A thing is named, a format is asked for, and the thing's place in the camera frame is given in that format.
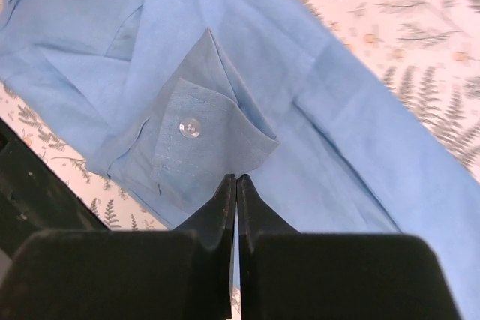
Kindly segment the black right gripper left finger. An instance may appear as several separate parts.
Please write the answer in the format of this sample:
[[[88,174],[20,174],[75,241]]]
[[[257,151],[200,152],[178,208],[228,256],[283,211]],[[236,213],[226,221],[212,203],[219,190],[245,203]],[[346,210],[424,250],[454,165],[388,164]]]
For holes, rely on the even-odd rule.
[[[44,230],[1,284],[3,319],[230,319],[236,178],[170,231]]]

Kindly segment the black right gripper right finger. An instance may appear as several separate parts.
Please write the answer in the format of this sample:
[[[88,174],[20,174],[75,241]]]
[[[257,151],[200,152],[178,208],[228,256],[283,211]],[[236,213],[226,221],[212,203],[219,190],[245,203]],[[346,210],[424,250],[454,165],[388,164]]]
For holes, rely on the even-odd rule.
[[[247,175],[236,198],[243,319],[460,318],[422,239],[298,232]]]

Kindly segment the light blue long sleeve shirt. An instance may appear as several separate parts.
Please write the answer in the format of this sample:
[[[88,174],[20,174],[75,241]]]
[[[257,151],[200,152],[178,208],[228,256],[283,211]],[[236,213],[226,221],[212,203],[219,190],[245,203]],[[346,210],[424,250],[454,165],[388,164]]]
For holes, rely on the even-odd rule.
[[[436,71],[392,94],[298,0],[3,0],[1,80],[177,226],[225,174],[309,232],[417,235],[479,317],[479,150]]]

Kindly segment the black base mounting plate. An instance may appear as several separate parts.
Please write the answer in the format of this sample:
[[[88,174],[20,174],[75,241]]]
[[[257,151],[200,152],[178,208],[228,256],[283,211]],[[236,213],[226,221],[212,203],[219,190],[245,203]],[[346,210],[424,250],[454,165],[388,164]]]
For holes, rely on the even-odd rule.
[[[40,230],[107,228],[4,122],[0,182],[1,250],[7,256]]]

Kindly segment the floral patterned table mat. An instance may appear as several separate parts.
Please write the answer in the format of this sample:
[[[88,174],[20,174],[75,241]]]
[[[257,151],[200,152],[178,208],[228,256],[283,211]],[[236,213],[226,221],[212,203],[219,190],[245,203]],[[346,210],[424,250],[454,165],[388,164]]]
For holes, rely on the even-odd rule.
[[[460,90],[467,130],[479,128],[479,0],[298,0],[382,84],[399,94],[404,71],[413,85],[436,71],[439,113]],[[110,229],[161,229],[164,225],[116,182],[90,172],[85,159],[60,139],[1,79],[1,119],[79,195]],[[479,185],[479,154],[462,166]]]

